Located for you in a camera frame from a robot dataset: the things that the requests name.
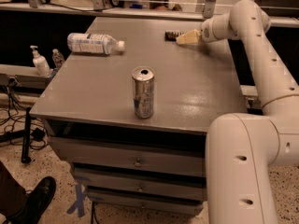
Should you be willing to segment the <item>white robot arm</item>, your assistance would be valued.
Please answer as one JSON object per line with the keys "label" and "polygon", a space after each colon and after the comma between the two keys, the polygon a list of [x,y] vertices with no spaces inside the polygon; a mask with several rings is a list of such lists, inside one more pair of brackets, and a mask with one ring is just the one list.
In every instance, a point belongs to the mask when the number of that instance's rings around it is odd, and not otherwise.
{"label": "white robot arm", "polygon": [[205,42],[243,43],[263,111],[223,115],[209,126],[209,224],[278,224],[268,167],[299,160],[299,85],[266,37],[270,24],[255,2],[241,0],[198,32]]}

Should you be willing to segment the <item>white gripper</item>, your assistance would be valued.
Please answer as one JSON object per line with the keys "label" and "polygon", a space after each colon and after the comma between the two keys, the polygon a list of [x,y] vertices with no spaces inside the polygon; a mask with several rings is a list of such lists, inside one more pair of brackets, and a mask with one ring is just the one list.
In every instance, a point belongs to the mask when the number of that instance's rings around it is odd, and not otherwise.
{"label": "white gripper", "polygon": [[179,45],[186,45],[197,43],[201,37],[205,42],[209,43],[223,39],[232,39],[234,36],[235,32],[230,24],[230,14],[225,13],[205,20],[201,24],[201,33],[198,30],[191,30],[179,35],[176,41]]}

